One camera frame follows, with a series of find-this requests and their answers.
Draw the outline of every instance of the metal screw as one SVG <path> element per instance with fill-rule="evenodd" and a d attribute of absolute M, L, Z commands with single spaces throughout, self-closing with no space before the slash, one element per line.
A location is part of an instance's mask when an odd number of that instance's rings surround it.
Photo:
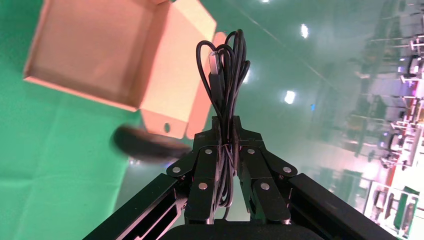
<path fill-rule="evenodd" d="M 206 183 L 201 182 L 201 183 L 199 184 L 199 189 L 201 189 L 201 190 L 205 190 L 205 189 L 207 189 L 207 188 L 208 188 L 208 185 L 207 185 Z"/>
<path fill-rule="evenodd" d="M 173 169 L 172 169 L 172 171 L 174 172 L 174 173 L 179 173 L 180 171 L 181 171 L 181 168 L 179 168 L 179 167 L 174 167 Z"/>
<path fill-rule="evenodd" d="M 291 173 L 292 172 L 292 169 L 290 168 L 290 167 L 288 167 L 288 166 L 285 166 L 285 167 L 283 167 L 283 169 L 282 169 L 284 172 L 286 172 L 286 173 Z"/>
<path fill-rule="evenodd" d="M 270 189 L 270 185 L 268 185 L 268 183 L 262 182 L 260 184 L 260 188 L 263 189 L 263 190 L 268 190 L 268 189 Z"/>

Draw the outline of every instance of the black metal frame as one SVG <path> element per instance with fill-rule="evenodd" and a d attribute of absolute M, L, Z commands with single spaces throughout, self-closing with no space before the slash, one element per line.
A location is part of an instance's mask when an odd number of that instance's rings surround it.
<path fill-rule="evenodd" d="M 267 151 L 261 134 L 243 129 L 238 116 L 233 118 L 232 134 L 233 158 L 250 222 L 214 220 L 222 151 L 219 120 L 212 117 L 212 129 L 195 135 L 191 153 L 84 239 L 396 239 Z M 168 231 L 184 208 L 185 225 Z"/>

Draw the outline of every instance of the usb connector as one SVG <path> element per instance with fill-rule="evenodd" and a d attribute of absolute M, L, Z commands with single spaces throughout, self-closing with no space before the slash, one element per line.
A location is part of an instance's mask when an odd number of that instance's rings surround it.
<path fill-rule="evenodd" d="M 209 54 L 209 85 L 212 101 L 216 103 L 219 109 L 224 105 L 224 72 L 221 68 L 218 52 L 213 51 Z"/>

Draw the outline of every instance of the open cardboard box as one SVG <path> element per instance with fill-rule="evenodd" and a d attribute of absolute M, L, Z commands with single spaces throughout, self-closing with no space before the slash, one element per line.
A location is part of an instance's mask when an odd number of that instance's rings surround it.
<path fill-rule="evenodd" d="M 193 107 L 210 108 L 195 49 L 214 38 L 215 28 L 198 0 L 44 0 L 24 79 L 128 111 L 141 109 L 149 132 L 182 138 L 190 120 L 205 123 Z M 220 34 L 214 42 L 224 38 Z M 205 68 L 209 52 L 201 52 Z M 188 137 L 202 124 L 191 123 Z"/>

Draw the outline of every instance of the wire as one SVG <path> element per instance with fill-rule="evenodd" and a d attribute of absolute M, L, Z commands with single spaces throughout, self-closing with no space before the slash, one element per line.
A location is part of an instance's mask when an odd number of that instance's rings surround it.
<path fill-rule="evenodd" d="M 208 46 L 217 56 L 218 67 L 222 69 L 222 75 L 209 75 L 209 81 L 223 81 L 223 103 L 214 99 L 214 91 L 208 83 L 205 72 L 202 67 L 201 49 L 203 46 Z M 199 70 L 200 78 L 209 96 L 210 102 L 215 109 L 216 116 L 219 119 L 221 130 L 221 158 L 218 162 L 220 174 L 219 183 L 216 191 L 216 199 L 214 211 L 219 207 L 226 208 L 224 219 L 227 218 L 230 206 L 233 202 L 233 177 L 235 176 L 235 166 L 232 149 L 232 123 L 235 112 L 235 105 L 240 87 L 245 79 L 250 61 L 246 60 L 247 47 L 243 31 L 238 29 L 231 32 L 225 39 L 225 43 L 217 47 L 210 41 L 201 41 L 196 47 L 196 62 Z"/>

